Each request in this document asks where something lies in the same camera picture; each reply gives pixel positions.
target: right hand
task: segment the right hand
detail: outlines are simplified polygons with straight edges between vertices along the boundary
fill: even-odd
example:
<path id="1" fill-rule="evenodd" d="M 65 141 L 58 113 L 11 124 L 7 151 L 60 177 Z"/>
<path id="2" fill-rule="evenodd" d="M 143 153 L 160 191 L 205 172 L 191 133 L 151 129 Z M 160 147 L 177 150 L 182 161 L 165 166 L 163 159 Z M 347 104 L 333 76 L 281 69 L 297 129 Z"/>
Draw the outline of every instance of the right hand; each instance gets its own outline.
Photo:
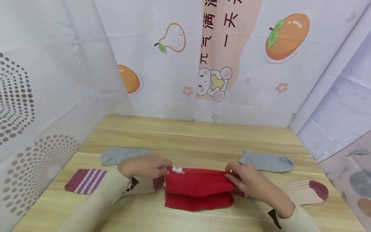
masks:
<path id="1" fill-rule="evenodd" d="M 229 163 L 225 170 L 232 171 L 231 174 L 226 174 L 225 177 L 239 190 L 269 205 L 271 205 L 274 199 L 283 192 L 283 190 L 273 184 L 262 172 L 257 170 L 250 163 Z"/>

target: green leaf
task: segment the green leaf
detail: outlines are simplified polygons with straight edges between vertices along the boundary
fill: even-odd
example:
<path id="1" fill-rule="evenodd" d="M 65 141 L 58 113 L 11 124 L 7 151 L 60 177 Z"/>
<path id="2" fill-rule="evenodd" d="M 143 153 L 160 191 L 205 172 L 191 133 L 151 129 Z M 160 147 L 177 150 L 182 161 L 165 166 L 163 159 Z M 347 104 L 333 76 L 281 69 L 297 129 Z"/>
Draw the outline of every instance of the green leaf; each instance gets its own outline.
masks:
<path id="1" fill-rule="evenodd" d="M 270 49 L 278 40 L 278 34 L 279 30 L 278 29 L 273 29 L 273 31 L 269 34 L 267 43 L 268 43 L 268 49 Z"/>
<path id="2" fill-rule="evenodd" d="M 165 48 L 165 46 L 162 43 L 159 43 L 158 44 L 158 49 L 160 49 L 160 51 L 162 51 L 163 53 L 166 54 L 166 48 Z"/>
<path id="3" fill-rule="evenodd" d="M 284 26 L 285 22 L 286 22 L 286 19 L 282 19 L 278 21 L 278 23 L 275 26 L 275 29 L 278 29 L 278 30 L 281 29 Z"/>

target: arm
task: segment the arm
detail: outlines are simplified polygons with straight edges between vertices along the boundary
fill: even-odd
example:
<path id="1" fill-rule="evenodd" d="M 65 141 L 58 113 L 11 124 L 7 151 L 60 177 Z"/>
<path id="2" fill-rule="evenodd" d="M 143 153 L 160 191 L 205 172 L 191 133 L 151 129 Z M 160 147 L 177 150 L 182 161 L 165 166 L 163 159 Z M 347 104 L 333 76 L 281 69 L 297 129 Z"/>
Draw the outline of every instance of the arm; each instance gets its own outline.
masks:
<path id="1" fill-rule="evenodd" d="M 131 178 L 155 179 L 166 176 L 173 163 L 159 155 L 133 157 L 123 160 L 107 172 L 97 189 L 57 229 L 58 232 L 93 231 L 102 212 L 113 205 L 131 185 Z"/>
<path id="2" fill-rule="evenodd" d="M 286 232 L 319 232 L 314 219 L 252 164 L 229 163 L 226 174 L 239 190 L 263 201 L 276 211 L 278 224 Z"/>
<path id="3" fill-rule="evenodd" d="M 278 190 L 269 205 L 275 209 L 278 224 L 285 232 L 320 232 L 314 219 L 284 191 Z"/>
<path id="4" fill-rule="evenodd" d="M 123 176 L 117 167 L 114 167 L 107 172 L 91 196 L 70 215 L 57 231 L 93 231 L 102 212 L 113 205 L 130 184 L 130 179 Z"/>

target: cartoon bear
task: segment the cartoon bear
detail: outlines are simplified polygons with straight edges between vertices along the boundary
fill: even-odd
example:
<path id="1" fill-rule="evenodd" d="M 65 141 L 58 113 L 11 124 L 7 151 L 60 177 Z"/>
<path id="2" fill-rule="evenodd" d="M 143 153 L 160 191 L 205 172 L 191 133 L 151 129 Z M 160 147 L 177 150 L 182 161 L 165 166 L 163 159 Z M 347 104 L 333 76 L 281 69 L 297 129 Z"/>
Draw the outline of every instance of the cartoon bear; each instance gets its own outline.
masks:
<path id="1" fill-rule="evenodd" d="M 173 167 L 172 171 L 178 174 L 184 174 L 182 167 Z"/>
<path id="2" fill-rule="evenodd" d="M 228 79 L 232 77 L 232 69 L 224 67 L 220 71 L 201 68 L 198 70 L 197 95 L 210 95 L 220 102 L 226 96 Z"/>

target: striped sock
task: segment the striped sock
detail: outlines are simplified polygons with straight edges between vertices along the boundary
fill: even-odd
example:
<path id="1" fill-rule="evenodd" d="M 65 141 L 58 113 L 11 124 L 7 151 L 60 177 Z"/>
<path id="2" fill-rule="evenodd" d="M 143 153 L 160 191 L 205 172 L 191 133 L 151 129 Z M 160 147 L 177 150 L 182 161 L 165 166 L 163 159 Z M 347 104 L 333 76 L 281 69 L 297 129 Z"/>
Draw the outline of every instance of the striped sock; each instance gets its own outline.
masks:
<path id="1" fill-rule="evenodd" d="M 98 187 L 107 171 L 100 169 L 79 169 L 65 185 L 65 190 L 77 194 L 91 194 Z M 131 186 L 125 190 L 121 197 L 154 192 L 163 187 L 164 177 L 156 179 L 143 179 L 133 177 Z"/>
<path id="2" fill-rule="evenodd" d="M 314 180 L 297 181 L 280 188 L 298 205 L 321 203 L 328 197 L 327 187 Z M 241 192 L 239 189 L 234 189 L 232 192 L 236 195 L 247 197 L 247 194 Z"/>

